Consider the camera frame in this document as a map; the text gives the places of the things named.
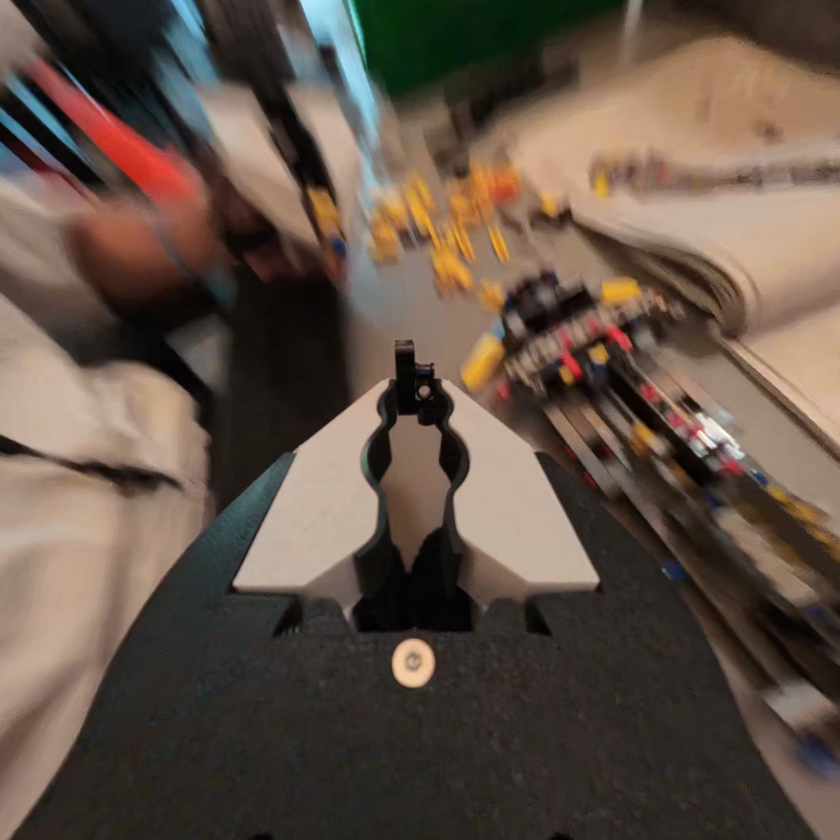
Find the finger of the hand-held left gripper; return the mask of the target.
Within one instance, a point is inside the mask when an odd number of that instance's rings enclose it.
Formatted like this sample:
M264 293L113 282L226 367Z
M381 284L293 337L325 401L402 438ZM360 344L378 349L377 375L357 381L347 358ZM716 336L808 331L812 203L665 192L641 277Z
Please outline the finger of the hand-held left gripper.
M254 93L242 86L198 86L209 147L234 189L276 231L312 254L320 240L301 186L277 148Z
M291 103L325 164L342 217L361 215L361 149L334 86L289 86Z

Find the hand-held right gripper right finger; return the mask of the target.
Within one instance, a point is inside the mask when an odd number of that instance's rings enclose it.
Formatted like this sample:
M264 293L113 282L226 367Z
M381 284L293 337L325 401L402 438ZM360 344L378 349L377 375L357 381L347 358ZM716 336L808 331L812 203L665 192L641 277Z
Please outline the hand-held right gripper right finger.
M450 381L435 382L435 397L446 591L475 604L595 591L599 574L537 452Z

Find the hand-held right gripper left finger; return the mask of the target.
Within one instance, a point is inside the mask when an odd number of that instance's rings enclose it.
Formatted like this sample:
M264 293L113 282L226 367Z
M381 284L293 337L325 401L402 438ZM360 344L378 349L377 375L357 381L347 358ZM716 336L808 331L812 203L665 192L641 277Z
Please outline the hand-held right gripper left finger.
M336 601L350 614L393 565L382 478L392 463L394 381L301 444L233 581L237 593Z

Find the lego car model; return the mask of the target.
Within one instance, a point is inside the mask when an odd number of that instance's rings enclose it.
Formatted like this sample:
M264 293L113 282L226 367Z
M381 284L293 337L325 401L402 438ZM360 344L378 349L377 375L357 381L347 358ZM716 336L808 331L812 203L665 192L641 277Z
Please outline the lego car model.
M592 292L549 270L502 289L487 332L506 356L487 385L530 400L583 477L644 520L789 728L838 722L838 530L661 360L676 302L628 278Z

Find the black lego piece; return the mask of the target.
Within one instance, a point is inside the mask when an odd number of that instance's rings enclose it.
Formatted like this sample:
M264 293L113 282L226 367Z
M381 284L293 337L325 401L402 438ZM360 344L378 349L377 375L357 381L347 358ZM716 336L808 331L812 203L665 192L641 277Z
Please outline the black lego piece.
M417 362L411 339L394 343L395 398L399 417L415 417L418 424L436 424L434 363Z

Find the person's left forearm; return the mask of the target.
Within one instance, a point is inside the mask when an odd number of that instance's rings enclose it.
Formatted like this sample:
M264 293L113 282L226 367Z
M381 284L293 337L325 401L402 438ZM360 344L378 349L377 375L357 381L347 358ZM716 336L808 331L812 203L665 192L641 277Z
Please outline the person's left forearm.
M125 311L196 287L214 262L204 193L158 208L100 204L69 221L67 238L79 272L105 302Z

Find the pile of yellow lego beams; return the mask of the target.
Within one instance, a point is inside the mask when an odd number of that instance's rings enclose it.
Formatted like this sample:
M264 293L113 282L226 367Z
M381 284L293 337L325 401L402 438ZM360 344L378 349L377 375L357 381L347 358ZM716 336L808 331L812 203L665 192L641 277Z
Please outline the pile of yellow lego beams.
M367 249L377 266L394 265L411 248L426 247L437 294L471 296L490 312L501 310L502 285L476 280L478 265L472 231L484 235L500 266L508 266L511 253L501 231L501 211L518 202L522 180L504 158L471 162L444 182L445 201L439 205L419 171L373 199L367 220Z

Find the yellow lego panel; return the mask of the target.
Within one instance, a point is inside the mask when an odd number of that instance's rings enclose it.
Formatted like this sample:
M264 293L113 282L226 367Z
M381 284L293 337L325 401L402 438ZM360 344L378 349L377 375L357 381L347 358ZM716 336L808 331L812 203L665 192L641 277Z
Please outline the yellow lego panel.
M484 332L460 367L460 380L468 392L478 393L496 375L504 361L506 349L493 332Z

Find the lego instruction booklet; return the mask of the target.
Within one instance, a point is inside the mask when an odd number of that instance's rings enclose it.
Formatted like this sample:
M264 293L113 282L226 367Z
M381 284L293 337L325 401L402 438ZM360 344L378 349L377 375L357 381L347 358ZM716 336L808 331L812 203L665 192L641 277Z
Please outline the lego instruction booklet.
M535 191L679 290L838 455L838 76L733 35L501 118Z

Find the person's left hand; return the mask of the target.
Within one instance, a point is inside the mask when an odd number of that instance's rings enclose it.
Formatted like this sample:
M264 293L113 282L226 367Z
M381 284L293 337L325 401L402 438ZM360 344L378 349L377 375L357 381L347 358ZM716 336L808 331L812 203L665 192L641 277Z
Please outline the person's left hand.
M191 207L192 232L184 253L191 267L244 266L259 280L299 280L302 258L263 213L248 203L224 175L206 171Z

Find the orange traffic cone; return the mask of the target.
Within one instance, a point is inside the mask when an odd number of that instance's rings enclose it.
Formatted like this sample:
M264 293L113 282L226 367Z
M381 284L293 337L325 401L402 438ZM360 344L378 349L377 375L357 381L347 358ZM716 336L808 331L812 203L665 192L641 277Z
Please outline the orange traffic cone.
M187 202L201 180L182 157L147 141L68 81L43 59L26 66L28 77L153 204Z

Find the black foam mat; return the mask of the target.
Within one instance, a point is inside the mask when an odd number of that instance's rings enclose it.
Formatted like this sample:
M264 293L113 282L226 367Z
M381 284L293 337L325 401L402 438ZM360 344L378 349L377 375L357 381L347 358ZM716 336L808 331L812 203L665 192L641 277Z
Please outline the black foam mat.
M225 508L350 404L343 294L319 272L236 269L227 384L213 415L211 488Z

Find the green plastic bin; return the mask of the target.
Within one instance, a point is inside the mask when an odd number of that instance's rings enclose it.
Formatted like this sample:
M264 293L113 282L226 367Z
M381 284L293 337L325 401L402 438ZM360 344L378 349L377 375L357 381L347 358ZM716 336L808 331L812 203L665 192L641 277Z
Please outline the green plastic bin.
M393 98L508 58L620 1L352 1L365 63Z

